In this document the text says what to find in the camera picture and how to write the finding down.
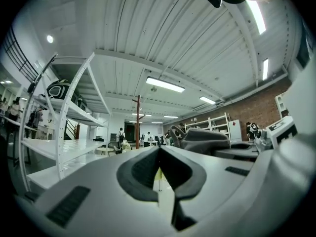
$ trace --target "brick wall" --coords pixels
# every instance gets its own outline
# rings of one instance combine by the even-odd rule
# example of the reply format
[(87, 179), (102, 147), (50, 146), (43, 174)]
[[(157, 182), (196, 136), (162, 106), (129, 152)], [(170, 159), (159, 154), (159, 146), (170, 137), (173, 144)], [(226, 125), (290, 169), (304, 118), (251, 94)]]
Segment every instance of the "brick wall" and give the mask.
[[(196, 115), (197, 121), (206, 120), (208, 117), (215, 118), (224, 115), (226, 112), (230, 115), (231, 120), (238, 119), (240, 121), (242, 140), (246, 141), (246, 123), (255, 122), (260, 128), (264, 128), (280, 119), (275, 97), (287, 91), (291, 86), (291, 81), (288, 78), (282, 79), (272, 86), (248, 97), (239, 102), (218, 108), (214, 111)], [(172, 125), (179, 123), (192, 123), (192, 118), (184, 119), (172, 124), (164, 125), (164, 133)]]

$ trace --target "ceiling light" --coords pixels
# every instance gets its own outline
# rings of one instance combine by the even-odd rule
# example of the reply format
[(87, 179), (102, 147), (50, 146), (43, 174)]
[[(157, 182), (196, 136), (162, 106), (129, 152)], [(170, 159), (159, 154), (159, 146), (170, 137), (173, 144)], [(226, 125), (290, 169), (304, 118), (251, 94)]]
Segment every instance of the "ceiling light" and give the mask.
[(148, 116), (148, 117), (151, 117), (150, 114), (139, 114), (139, 116)]
[(249, 1), (247, 0), (247, 3), (252, 11), (252, 14), (256, 20), (257, 27), (259, 30), (259, 34), (262, 34), (266, 31), (265, 22), (263, 21), (263, 17), (259, 8), (259, 5), (256, 1)]
[(51, 35), (47, 35), (47, 41), (48, 41), (49, 43), (53, 43), (54, 38), (53, 38)]
[(152, 85), (155, 85), (155, 86), (159, 86), (159, 87), (162, 87), (162, 88), (166, 88), (166, 89), (171, 89), (171, 90), (174, 90), (174, 91), (177, 91), (177, 92), (180, 92), (180, 93), (182, 91), (184, 91), (183, 87), (174, 85), (174, 84), (166, 82), (166, 81), (161, 81), (161, 80), (158, 80), (158, 79), (155, 79), (155, 78), (152, 78), (152, 77), (148, 77), (147, 80), (146, 80), (146, 83), (152, 84)]
[(205, 101), (206, 103), (209, 103), (211, 105), (215, 104), (215, 101), (208, 99), (207, 97), (200, 97), (200, 100)]
[(263, 61), (263, 76), (262, 76), (262, 80), (265, 80), (268, 77), (268, 67), (269, 67), (269, 60), (266, 59), (266, 60)]

